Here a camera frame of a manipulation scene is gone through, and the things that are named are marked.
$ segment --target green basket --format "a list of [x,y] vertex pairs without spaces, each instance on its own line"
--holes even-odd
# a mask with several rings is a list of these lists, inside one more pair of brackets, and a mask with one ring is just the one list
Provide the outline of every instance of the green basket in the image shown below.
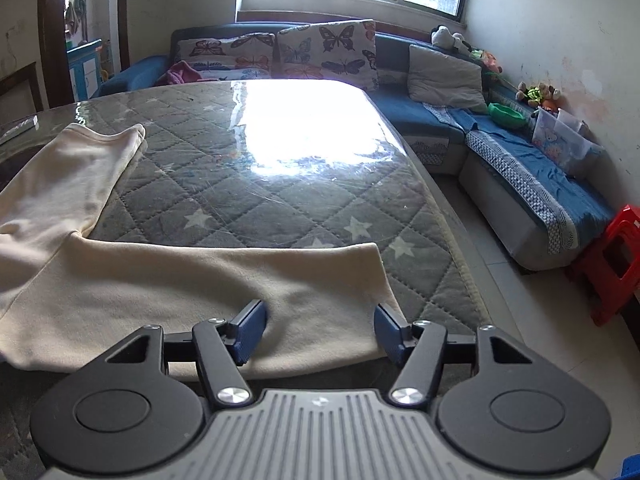
[[498,126],[510,130],[519,130],[527,124],[527,118],[520,112],[497,103],[491,103],[489,105],[489,115]]

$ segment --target triangular cutout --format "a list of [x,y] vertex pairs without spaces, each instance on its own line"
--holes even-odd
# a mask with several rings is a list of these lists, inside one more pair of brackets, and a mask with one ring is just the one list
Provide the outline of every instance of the triangular cutout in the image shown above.
[[494,353],[496,363],[503,365],[531,364],[531,359],[524,357],[513,346],[498,337],[491,338],[491,350]]
[[149,336],[144,335],[134,339],[116,355],[107,359],[108,363],[143,363],[149,346]]

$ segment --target quilted gray tablecloth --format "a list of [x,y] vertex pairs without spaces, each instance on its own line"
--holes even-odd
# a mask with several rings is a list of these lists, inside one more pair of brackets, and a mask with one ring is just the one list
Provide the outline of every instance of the quilted gray tablecloth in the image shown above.
[[[269,248],[373,241],[408,320],[430,319],[453,333],[472,333],[486,320],[428,187],[358,89],[331,81],[197,83],[116,94],[38,118],[38,130],[0,145],[0,162],[43,145],[70,122],[102,134],[146,128],[146,143],[91,238]],[[7,179],[12,169],[4,166]],[[369,386],[367,373],[349,370],[351,384]],[[42,471],[28,415],[58,378],[0,365],[0,479]]]

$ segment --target pink towel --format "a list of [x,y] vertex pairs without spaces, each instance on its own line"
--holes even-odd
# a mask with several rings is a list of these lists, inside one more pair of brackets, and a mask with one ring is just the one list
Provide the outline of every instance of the pink towel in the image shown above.
[[219,81],[219,79],[203,78],[200,72],[189,66],[186,61],[179,61],[162,74],[154,86],[181,85],[184,83],[195,83],[196,81]]

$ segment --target tile floor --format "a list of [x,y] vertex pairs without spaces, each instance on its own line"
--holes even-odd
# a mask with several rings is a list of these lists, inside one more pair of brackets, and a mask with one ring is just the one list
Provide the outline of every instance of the tile floor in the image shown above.
[[[640,352],[624,321],[617,316],[596,327],[589,316],[593,300],[562,270],[521,275],[457,180],[434,179],[487,264],[521,339],[608,406],[612,431],[596,470],[614,478],[625,457],[640,453]],[[501,325],[495,317],[494,323]]]

